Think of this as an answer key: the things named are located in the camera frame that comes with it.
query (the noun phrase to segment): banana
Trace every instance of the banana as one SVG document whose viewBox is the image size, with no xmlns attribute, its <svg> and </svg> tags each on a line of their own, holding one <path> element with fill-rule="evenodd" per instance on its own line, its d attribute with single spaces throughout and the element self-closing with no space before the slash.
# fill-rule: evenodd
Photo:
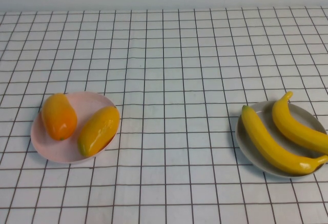
<svg viewBox="0 0 328 224">
<path fill-rule="evenodd" d="M 273 122 L 279 131 L 292 142 L 307 149 L 328 154 L 328 135 L 313 130 L 294 119 L 288 108 L 293 92 L 287 92 L 272 108 Z"/>
<path fill-rule="evenodd" d="M 243 106 L 241 119 L 251 141 L 262 156 L 273 166 L 293 175 L 313 173 L 328 156 L 308 158 L 294 155 L 274 141 L 254 109 Z"/>
</svg>

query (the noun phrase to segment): fruit on plate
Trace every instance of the fruit on plate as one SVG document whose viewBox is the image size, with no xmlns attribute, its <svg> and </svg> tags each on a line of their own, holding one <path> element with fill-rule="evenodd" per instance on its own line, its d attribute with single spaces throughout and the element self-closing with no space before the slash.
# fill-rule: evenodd
<svg viewBox="0 0 328 224">
<path fill-rule="evenodd" d="M 62 93 L 56 93 L 47 98 L 41 115 L 47 133 L 54 140 L 67 139 L 76 129 L 76 113 Z"/>
<path fill-rule="evenodd" d="M 272 108 L 273 122 L 279 131 L 292 142 L 307 149 L 328 154 L 328 135 L 298 122 L 290 113 L 288 100 L 293 92 L 287 92 Z"/>
<path fill-rule="evenodd" d="M 92 115 L 82 128 L 77 139 L 78 149 L 83 156 L 90 157 L 101 151 L 115 136 L 119 125 L 119 112 L 107 106 Z"/>
<path fill-rule="evenodd" d="M 314 172 L 320 165 L 328 161 L 328 156 L 309 158 L 292 154 L 276 143 L 262 123 L 254 109 L 243 106 L 241 119 L 251 141 L 261 155 L 273 166 L 294 174 L 306 175 Z"/>
</svg>

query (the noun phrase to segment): grid tablecloth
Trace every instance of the grid tablecloth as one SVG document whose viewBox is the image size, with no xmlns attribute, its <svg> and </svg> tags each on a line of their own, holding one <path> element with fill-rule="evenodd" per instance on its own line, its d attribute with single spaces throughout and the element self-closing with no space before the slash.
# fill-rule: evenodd
<svg viewBox="0 0 328 224">
<path fill-rule="evenodd" d="M 244 104 L 292 103 L 328 128 L 328 7 L 0 13 L 0 223 L 328 223 L 328 166 L 256 169 Z M 106 151 L 56 164 L 30 141 L 52 93 L 121 113 Z"/>
</svg>

